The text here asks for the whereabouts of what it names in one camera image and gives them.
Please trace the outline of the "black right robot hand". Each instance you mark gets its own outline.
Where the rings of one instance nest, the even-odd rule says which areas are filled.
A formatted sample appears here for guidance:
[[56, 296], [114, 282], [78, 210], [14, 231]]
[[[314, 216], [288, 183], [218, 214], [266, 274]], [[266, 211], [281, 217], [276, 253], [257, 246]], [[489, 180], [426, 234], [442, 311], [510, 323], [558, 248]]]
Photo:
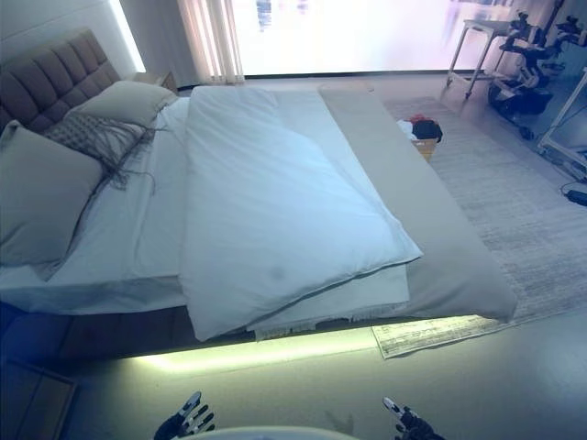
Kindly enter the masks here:
[[399, 421], [395, 425], [397, 435], [394, 439], [401, 440], [444, 440], [433, 427], [407, 406], [400, 406], [389, 397], [382, 398], [383, 406]]

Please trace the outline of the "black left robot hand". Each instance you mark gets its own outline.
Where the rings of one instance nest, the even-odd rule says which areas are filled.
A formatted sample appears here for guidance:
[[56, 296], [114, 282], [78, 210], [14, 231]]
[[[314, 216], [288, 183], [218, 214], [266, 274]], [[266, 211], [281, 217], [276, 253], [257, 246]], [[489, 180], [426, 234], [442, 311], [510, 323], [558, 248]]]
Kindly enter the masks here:
[[215, 414], [207, 403], [202, 403], [202, 392], [198, 390], [158, 427], [153, 438], [186, 439], [215, 429]]

